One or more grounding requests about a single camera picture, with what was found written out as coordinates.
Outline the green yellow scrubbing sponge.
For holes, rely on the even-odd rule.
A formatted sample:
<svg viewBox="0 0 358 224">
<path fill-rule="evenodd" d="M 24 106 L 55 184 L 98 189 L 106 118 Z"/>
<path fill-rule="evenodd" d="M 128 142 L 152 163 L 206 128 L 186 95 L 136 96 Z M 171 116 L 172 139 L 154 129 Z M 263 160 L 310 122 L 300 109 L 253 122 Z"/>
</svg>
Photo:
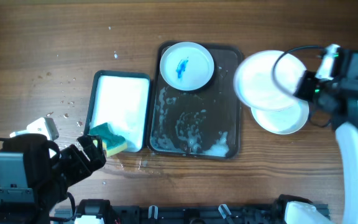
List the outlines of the green yellow scrubbing sponge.
<svg viewBox="0 0 358 224">
<path fill-rule="evenodd" d="M 128 148 L 126 139 L 121 135 L 114 134 L 108 123 L 91 128 L 88 134 L 101 138 L 102 148 L 106 157 L 111 157 Z"/>
</svg>

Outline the white plate front blue stain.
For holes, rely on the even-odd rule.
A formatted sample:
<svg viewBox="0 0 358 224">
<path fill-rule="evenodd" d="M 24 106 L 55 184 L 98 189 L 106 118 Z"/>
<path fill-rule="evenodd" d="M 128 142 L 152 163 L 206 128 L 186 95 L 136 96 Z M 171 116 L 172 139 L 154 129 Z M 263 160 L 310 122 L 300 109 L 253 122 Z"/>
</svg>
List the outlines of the white plate front blue stain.
<svg viewBox="0 0 358 224">
<path fill-rule="evenodd" d="M 262 111 L 252 108 L 255 121 L 265 130 L 274 134 L 292 134 L 299 131 L 307 122 L 309 105 L 299 101 L 280 111 Z"/>
</svg>

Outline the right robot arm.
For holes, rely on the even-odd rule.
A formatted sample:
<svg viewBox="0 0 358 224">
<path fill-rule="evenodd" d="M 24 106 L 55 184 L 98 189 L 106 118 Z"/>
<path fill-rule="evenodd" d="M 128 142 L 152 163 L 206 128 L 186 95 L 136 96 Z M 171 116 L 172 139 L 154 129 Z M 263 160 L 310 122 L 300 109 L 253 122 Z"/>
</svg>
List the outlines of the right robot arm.
<svg viewBox="0 0 358 224">
<path fill-rule="evenodd" d="M 344 173 L 343 223 L 358 223 L 358 51 L 332 44 L 316 72 L 301 78 L 295 97 L 330 115 Z"/>
</svg>

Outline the white plate blue stain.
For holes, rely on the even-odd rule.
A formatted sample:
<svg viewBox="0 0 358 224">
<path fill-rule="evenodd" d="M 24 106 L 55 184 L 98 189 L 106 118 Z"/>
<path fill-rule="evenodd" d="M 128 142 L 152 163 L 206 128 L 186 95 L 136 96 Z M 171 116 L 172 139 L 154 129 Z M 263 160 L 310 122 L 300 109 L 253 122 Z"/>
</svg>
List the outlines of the white plate blue stain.
<svg viewBox="0 0 358 224">
<path fill-rule="evenodd" d="M 291 107 L 298 81 L 306 71 L 304 64 L 291 54 L 280 58 L 282 51 L 264 50 L 247 57 L 234 75 L 234 90 L 247 106 L 264 111 L 279 111 Z M 274 84 L 272 69 L 276 67 L 277 81 L 291 94 L 287 95 Z"/>
<path fill-rule="evenodd" d="M 292 134 L 299 131 L 307 122 L 309 105 L 299 101 L 280 111 L 262 111 L 252 108 L 255 121 L 265 130 L 274 134 Z"/>
</svg>

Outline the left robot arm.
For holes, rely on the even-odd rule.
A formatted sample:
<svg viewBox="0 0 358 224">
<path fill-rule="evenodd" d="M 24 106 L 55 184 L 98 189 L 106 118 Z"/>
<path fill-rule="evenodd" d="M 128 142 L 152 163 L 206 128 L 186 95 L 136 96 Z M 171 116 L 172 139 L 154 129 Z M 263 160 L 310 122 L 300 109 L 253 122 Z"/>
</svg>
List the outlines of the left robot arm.
<svg viewBox="0 0 358 224">
<path fill-rule="evenodd" d="M 80 136 L 82 150 L 61 150 L 42 134 L 3 138 L 0 223 L 70 222 L 82 216 L 68 188 L 106 163 L 98 136 Z"/>
</svg>

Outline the grey plate with blue stain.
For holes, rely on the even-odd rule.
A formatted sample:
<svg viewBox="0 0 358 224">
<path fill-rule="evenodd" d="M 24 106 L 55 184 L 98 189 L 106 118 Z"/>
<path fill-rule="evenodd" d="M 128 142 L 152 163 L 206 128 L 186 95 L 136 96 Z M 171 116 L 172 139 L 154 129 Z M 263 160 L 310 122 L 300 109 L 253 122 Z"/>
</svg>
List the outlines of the grey plate with blue stain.
<svg viewBox="0 0 358 224">
<path fill-rule="evenodd" d="M 174 89 L 195 91 L 204 87 L 214 73 L 211 53 L 194 42 L 179 42 L 161 56 L 160 74 Z"/>
</svg>

